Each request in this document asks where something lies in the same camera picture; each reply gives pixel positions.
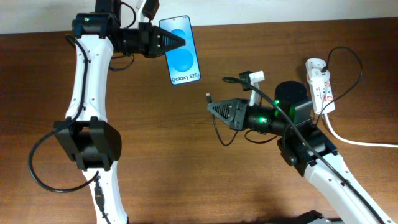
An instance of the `green light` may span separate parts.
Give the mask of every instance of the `green light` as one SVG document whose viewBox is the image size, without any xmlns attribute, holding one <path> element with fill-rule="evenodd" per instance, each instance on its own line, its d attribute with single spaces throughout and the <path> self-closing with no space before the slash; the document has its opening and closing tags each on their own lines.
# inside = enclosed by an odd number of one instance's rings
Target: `green light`
<svg viewBox="0 0 398 224">
<path fill-rule="evenodd" d="M 266 123 L 267 122 L 267 118 L 259 118 L 259 122 L 260 123 Z"/>
</svg>

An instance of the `robotic arm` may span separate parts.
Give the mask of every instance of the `robotic arm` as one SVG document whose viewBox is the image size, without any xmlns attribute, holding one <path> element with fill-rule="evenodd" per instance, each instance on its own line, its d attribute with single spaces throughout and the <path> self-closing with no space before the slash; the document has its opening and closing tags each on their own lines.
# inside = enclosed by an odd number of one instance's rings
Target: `robotic arm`
<svg viewBox="0 0 398 224">
<path fill-rule="evenodd" d="M 252 89 L 254 82 L 263 79 L 262 72 L 240 74 L 244 91 Z M 279 110 L 253 103 L 253 97 L 258 98 L 258 93 L 252 91 L 250 100 L 213 102 L 210 94 L 207 94 L 207 109 L 232 130 L 251 129 L 261 134 L 282 136 L 277 145 L 285 162 L 294 166 L 302 177 L 328 199 L 345 223 L 394 223 L 354 178 L 333 143 L 312 125 L 312 102 L 303 84 L 295 81 L 279 84 L 275 90 L 274 104 L 288 115 L 309 145 L 343 176 L 344 181 L 304 145 Z"/>
<path fill-rule="evenodd" d="M 75 118 L 84 94 L 83 110 L 76 122 L 55 136 L 87 180 L 98 172 L 89 185 L 97 224 L 129 223 L 121 203 L 117 176 L 121 137 L 107 123 L 105 110 L 106 79 L 112 55 L 115 52 L 140 53 L 147 58 L 157 58 L 185 45 L 182 38 L 150 22 L 140 22 L 138 29 L 121 29 L 121 4 L 120 0 L 96 0 L 95 12 L 78 14 L 73 20 L 73 34 L 85 52 L 76 48 L 75 84 L 66 121 L 54 123 L 54 129 L 58 129 Z M 142 1 L 139 21 L 145 17 L 153 19 L 158 7 L 158 0 Z"/>
</svg>

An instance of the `brown wooden surface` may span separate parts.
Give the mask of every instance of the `brown wooden surface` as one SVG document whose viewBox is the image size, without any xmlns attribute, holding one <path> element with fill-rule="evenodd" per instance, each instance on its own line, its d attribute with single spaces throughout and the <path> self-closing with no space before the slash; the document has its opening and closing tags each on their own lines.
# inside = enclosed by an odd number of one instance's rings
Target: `brown wooden surface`
<svg viewBox="0 0 398 224">
<path fill-rule="evenodd" d="M 364 64 L 364 78 L 336 103 L 331 122 L 343 137 L 397 142 L 398 19 L 286 22 L 194 27 L 202 79 L 172 86 L 165 57 L 136 55 L 134 65 L 108 74 L 106 109 L 120 131 L 118 178 L 130 221 L 220 223 L 295 217 L 318 210 L 337 217 L 324 197 L 279 154 L 276 141 L 251 144 L 239 134 L 230 147 L 215 135 L 205 93 L 213 100 L 249 98 L 221 81 L 263 70 L 271 97 L 278 83 L 305 82 L 306 59 L 326 59 L 347 45 Z M 90 191 L 55 194 L 41 189 L 27 169 L 33 143 L 64 118 L 72 95 L 76 58 L 63 32 L 0 35 L 0 222 L 94 223 Z M 128 59 L 116 65 L 128 63 Z M 330 66 L 335 95 L 358 76 L 348 52 Z M 219 125 L 229 140 L 233 132 Z M 267 136 L 253 136 L 258 140 Z M 331 137 L 359 183 L 398 220 L 398 150 L 359 147 Z M 55 138 L 35 155 L 37 173 L 54 187 L 84 181 Z"/>
</svg>

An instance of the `blue smartphone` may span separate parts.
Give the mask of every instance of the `blue smartphone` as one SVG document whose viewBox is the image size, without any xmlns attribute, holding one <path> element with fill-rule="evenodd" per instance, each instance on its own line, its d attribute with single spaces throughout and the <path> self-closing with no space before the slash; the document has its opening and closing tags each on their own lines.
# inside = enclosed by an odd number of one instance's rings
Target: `blue smartphone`
<svg viewBox="0 0 398 224">
<path fill-rule="evenodd" d="M 185 46 L 166 52 L 170 80 L 173 85 L 200 80 L 200 69 L 188 16 L 159 21 L 159 27 L 185 39 Z"/>
</svg>

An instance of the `power strip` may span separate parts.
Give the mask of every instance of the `power strip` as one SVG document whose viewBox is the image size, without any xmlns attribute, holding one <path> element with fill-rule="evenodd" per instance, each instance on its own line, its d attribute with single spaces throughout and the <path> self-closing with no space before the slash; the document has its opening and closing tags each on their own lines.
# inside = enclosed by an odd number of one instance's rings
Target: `power strip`
<svg viewBox="0 0 398 224">
<path fill-rule="evenodd" d="M 310 84 L 312 105 L 315 114 L 320 114 L 322 108 L 333 101 L 330 85 L 330 72 L 321 72 L 326 62 L 322 59 L 311 58 L 305 62 L 307 69 L 307 81 Z M 331 103 L 322 114 L 335 110 L 335 103 Z"/>
</svg>

